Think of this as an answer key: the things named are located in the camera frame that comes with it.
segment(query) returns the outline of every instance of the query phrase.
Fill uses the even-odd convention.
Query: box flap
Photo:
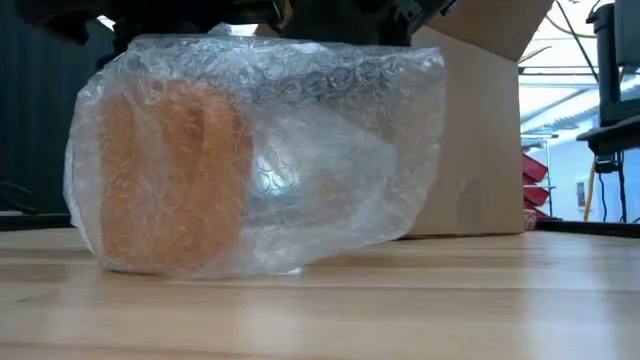
[[[458,0],[429,27],[518,61],[553,0]]]

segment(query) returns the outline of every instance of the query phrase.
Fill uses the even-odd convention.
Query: wall
[[[593,153],[584,142],[566,141],[551,145],[549,149],[551,161],[551,182],[553,190],[553,215],[564,220],[582,221],[584,210],[578,207],[576,182],[579,178],[586,178],[593,162]],[[529,154],[534,159],[546,163],[546,152],[536,150]],[[627,195],[628,221],[640,217],[640,149],[625,153],[625,191]],[[605,199],[607,204],[607,222],[618,222],[622,216],[620,201],[620,187],[618,174],[604,174]],[[591,204],[590,221],[602,221],[604,206],[602,203],[602,188],[596,175],[594,182],[595,193]],[[549,212],[548,204],[541,210]]]
[[[64,43],[0,0],[0,181],[30,189],[27,205],[45,213],[67,212],[62,169],[75,97],[112,49],[109,30],[92,24],[89,32],[85,46]]]

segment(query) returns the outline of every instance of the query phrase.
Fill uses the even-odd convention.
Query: black cable
[[[627,222],[627,194],[624,189],[624,153],[618,153],[618,179],[620,180],[620,203],[622,204],[622,222]]]
[[[602,181],[602,174],[598,174],[598,180],[600,180],[600,186],[602,187],[602,207],[604,207],[604,217],[602,218],[602,222],[607,222],[607,200],[604,196],[604,181]]]
[[[10,199],[9,195],[4,195],[5,193],[13,192],[15,194],[21,194],[24,197],[32,198],[33,193],[20,185],[8,182],[8,181],[0,181],[0,204],[8,207],[10,210],[20,211],[23,214],[27,215],[37,215],[38,210],[31,206],[23,205],[19,202],[13,201]]]
[[[587,64],[589,64],[589,69],[591,69],[591,73],[593,74],[593,77],[596,79],[596,83],[599,82],[600,80],[598,79],[598,74],[596,73],[596,69],[595,67],[593,67],[593,64],[591,63],[591,59],[589,59],[589,55],[587,55],[587,52],[584,50],[584,47],[582,46],[582,42],[580,42],[580,39],[578,38],[576,31],[573,29],[573,25],[571,25],[571,21],[569,20],[567,13],[564,11],[564,8],[562,7],[562,4],[560,4],[560,1],[556,0],[556,4],[558,4],[558,7],[560,8],[560,12],[564,17],[564,20],[567,22],[567,25],[569,26],[569,30],[571,30],[571,35],[573,35],[573,38],[576,39],[576,42],[580,47],[580,51],[582,52],[582,56],[584,56],[584,59],[587,61]]]

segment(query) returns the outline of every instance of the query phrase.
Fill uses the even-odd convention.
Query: bubble wrap
[[[295,269],[405,234],[436,177],[436,49],[154,36],[78,95],[74,224],[109,270]]]

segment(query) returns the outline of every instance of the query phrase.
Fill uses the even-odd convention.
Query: cardboard box
[[[459,1],[413,37],[440,48],[448,89],[438,178],[409,235],[524,231],[517,61],[551,3]]]

